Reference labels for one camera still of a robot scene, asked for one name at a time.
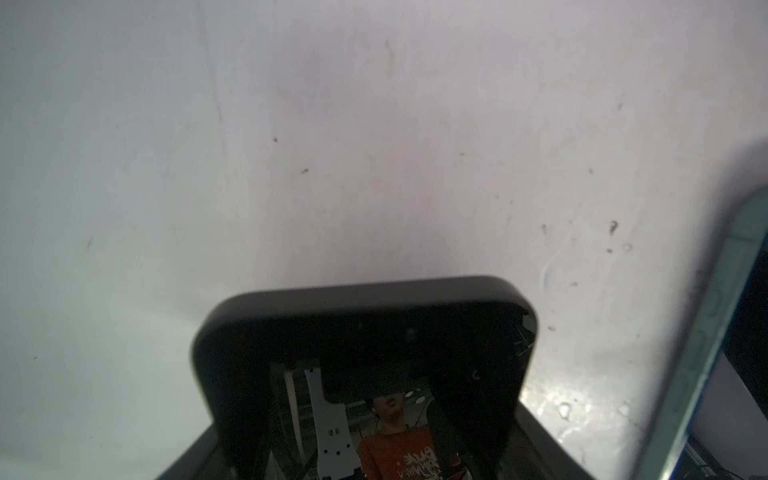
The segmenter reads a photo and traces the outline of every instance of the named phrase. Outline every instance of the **orange t-shirt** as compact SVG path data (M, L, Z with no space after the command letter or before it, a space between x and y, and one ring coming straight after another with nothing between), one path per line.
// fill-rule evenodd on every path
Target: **orange t-shirt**
M426 427L415 427L391 435L368 435L360 442L357 455L368 480L440 478L432 433Z

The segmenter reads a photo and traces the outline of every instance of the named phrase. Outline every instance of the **stain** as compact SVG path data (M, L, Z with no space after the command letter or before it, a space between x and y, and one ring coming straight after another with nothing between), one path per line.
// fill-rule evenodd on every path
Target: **stain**
M685 294L689 300L695 300L703 292L704 292L703 286L693 286L690 289L686 290Z
M221 153L226 159L229 157L227 152L227 142L224 140L224 118L221 114L221 100L219 99L219 84L216 80L216 71L214 70L214 61L210 55L210 45L208 42L208 30L205 26L205 13L203 12L203 6L200 0L195 2L197 4L197 25L199 28L200 40L203 43L203 50L205 54L205 64L208 70L208 81L213 89L214 103L216 104L216 113L219 118L219 143L221 146Z
M392 50L392 46L389 44L389 39L384 39L384 48L386 48L387 53L389 54L389 60L387 61L386 65L386 76L387 78L391 78L392 74L395 73L395 51Z
M550 261L547 263L547 265L544 267L544 270L541 272L541 291L543 293L547 293L547 286L549 284L549 270L552 267L552 262Z
M635 427L635 428L637 429L637 431L638 431L638 432L640 432L641 434L644 434L644 433L645 433L645 430L643 430L643 427L641 427L641 426L640 426L640 425L639 425L637 422L635 422L633 419L631 419L631 418L629 418L629 417L626 417L626 418L627 418L627 420L629 421L629 423L630 423L630 424L631 424L633 427Z

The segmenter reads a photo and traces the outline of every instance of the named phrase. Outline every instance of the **black cable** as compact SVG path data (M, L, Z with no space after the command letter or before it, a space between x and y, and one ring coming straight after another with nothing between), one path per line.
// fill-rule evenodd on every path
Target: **black cable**
M317 449L315 449L315 452L312 454L309 460L306 461L304 466L299 470L298 475L293 478L293 480L302 480L304 478L304 475L312 468L313 466L317 465Z
M415 426L415 427L416 427L416 426L419 426L419 420L421 420L421 419L422 419L422 415L424 415L424 411L425 411L425 410L427 410L427 405L428 405L428 404L429 404L429 402L427 402L426 400L424 400L424 408L422 408L422 412L421 412L421 413L419 413L419 417L416 419L416 421L414 422L413 426Z
M708 468L709 470L715 470L715 471L719 471L719 472L726 472L728 475L730 475L733 478L738 478L739 480L744 480L744 477L736 475L735 473L733 473L732 471L728 470L727 468L723 468L723 467L710 467L709 465L699 465L699 468L701 468L702 470L704 470L705 468Z

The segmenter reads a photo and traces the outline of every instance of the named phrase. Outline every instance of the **white wall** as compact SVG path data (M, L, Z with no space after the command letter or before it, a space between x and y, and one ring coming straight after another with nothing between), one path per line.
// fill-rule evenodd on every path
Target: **white wall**
M767 22L758 0L2 2L0 477L168 466L209 422L188 346L226 296L490 273L541 324L526 406L627 478L713 223L768 183Z

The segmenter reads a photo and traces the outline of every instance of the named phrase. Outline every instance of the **teal plastic edge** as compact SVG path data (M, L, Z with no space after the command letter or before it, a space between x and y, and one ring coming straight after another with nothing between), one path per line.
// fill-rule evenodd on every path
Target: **teal plastic edge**
M690 419L768 233L768 187L739 209L674 367L634 480L668 480L685 445Z

